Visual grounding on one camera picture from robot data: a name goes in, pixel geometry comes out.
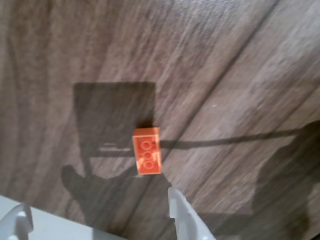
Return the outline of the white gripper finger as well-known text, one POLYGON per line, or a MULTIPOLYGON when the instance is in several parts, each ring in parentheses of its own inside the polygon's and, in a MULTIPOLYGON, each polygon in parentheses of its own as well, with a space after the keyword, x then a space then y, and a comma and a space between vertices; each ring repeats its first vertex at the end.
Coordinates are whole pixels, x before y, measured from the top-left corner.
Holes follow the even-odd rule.
POLYGON ((207 225, 175 187, 168 188, 169 217, 174 219, 177 240, 216 240, 207 225))
POLYGON ((89 227, 0 197, 0 238, 2 240, 91 240, 89 227))

